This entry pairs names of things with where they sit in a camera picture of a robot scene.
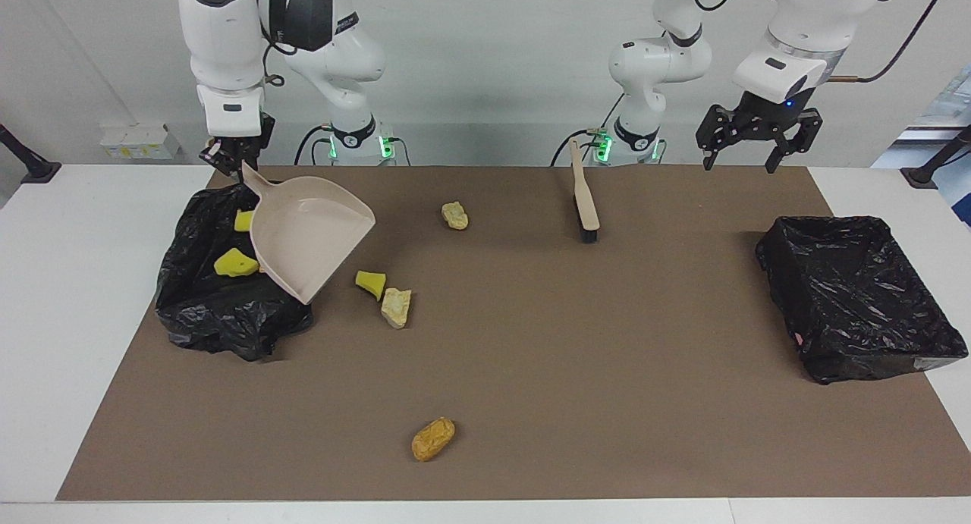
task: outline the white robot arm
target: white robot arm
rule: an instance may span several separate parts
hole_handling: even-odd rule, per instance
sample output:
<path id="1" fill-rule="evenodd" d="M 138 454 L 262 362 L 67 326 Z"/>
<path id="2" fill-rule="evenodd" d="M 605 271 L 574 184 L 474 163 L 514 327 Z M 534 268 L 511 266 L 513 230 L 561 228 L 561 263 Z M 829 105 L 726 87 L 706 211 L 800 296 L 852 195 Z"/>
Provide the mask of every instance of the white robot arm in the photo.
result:
<path id="1" fill-rule="evenodd" d="M 323 94 L 332 155 L 375 164 L 388 157 L 381 124 L 360 83 L 381 78 L 385 55 L 350 0 L 179 0 L 185 44 L 214 144 L 200 155 L 225 174 L 256 167 L 274 120 L 263 112 L 270 41 Z"/>
<path id="2" fill-rule="evenodd" d="M 719 151 L 744 140 L 774 141 L 765 165 L 770 174 L 788 155 L 808 151 L 822 126 L 819 112 L 806 109 L 812 92 L 853 42 L 859 17 L 883 1 L 776 0 L 762 43 L 735 71 L 733 80 L 745 91 L 738 107 L 713 105 L 695 134 L 705 168 L 713 167 Z"/>
<path id="3" fill-rule="evenodd" d="M 665 34 L 627 41 L 611 53 L 611 77 L 624 88 L 620 115 L 608 129 L 612 165 L 641 162 L 651 154 L 667 106 L 657 85 L 694 80 L 711 67 L 703 12 L 694 0 L 655 0 L 652 10 Z"/>

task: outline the black garbage bag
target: black garbage bag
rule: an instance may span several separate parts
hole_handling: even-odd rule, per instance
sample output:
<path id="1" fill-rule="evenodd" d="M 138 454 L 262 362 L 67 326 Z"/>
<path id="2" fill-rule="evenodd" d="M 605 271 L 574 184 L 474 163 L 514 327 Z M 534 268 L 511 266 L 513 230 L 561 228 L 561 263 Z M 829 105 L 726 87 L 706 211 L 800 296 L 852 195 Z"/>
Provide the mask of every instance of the black garbage bag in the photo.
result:
<path id="1" fill-rule="evenodd" d="M 881 219 L 780 217 L 756 257 L 819 383 L 891 378 L 968 355 Z"/>
<path id="2" fill-rule="evenodd" d="M 214 262 L 233 247 L 256 258 L 249 233 L 234 229 L 236 211 L 259 199 L 243 185 L 195 193 L 162 259 L 156 315 L 178 347 L 232 351 L 247 361 L 273 353 L 282 335 L 313 322 L 311 307 L 284 292 L 263 273 L 245 278 L 217 275 Z"/>

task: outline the table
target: table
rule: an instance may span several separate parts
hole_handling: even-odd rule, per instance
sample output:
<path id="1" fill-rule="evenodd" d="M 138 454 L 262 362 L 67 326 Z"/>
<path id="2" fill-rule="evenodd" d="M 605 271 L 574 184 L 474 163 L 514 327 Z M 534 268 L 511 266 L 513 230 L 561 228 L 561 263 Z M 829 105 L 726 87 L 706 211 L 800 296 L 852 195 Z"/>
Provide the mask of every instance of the table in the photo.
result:
<path id="1" fill-rule="evenodd" d="M 814 168 L 837 215 L 877 215 L 951 323 L 971 333 L 971 234 L 937 193 L 915 191 L 896 171 Z M 253 522 L 964 522 L 971 499 L 940 500 L 589 500 L 489 503 L 51 504 L 108 383 L 155 291 L 154 272 L 207 167 L 69 165 L 49 185 L 25 187 L 0 210 L 0 520 Z M 46 257 L 38 265 L 38 257 Z M 124 290 L 99 291 L 100 280 Z M 52 318 L 49 310 L 70 313 Z M 13 345 L 11 340 L 26 340 Z M 971 362 L 929 373 L 971 445 Z"/>

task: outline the beige dustpan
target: beige dustpan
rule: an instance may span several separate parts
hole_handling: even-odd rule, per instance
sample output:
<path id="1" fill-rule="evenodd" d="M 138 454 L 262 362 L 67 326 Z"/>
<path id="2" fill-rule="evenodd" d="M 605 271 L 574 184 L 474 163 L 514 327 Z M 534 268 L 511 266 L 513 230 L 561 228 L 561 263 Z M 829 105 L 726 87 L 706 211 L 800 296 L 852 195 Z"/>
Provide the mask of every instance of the beige dustpan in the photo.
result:
<path id="1" fill-rule="evenodd" d="M 374 226 L 374 213 L 320 177 L 274 185 L 244 162 L 243 182 L 259 196 L 250 223 L 256 261 L 284 291 L 310 303 Z"/>

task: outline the black stand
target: black stand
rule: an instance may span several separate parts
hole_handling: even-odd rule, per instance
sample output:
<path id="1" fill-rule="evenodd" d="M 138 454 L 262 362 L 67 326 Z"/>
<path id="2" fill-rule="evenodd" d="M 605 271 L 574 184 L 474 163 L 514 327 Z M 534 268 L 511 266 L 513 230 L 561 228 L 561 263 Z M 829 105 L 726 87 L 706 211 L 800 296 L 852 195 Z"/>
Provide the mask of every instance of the black stand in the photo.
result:
<path id="1" fill-rule="evenodd" d="M 934 172 L 947 164 L 947 161 L 969 144 L 971 144 L 971 124 L 961 130 L 950 143 L 944 145 L 944 148 L 928 160 L 927 164 L 920 168 L 901 168 L 900 172 L 904 174 L 904 179 L 907 179 L 907 182 L 915 189 L 937 189 L 937 185 L 933 181 Z"/>
<path id="2" fill-rule="evenodd" d="M 59 162 L 48 162 L 44 157 L 17 141 L 17 137 L 7 131 L 7 127 L 4 127 L 3 124 L 0 124 L 0 143 L 10 149 L 17 160 L 23 162 L 27 167 L 27 175 L 20 180 L 21 183 L 46 183 L 55 176 L 61 167 Z"/>

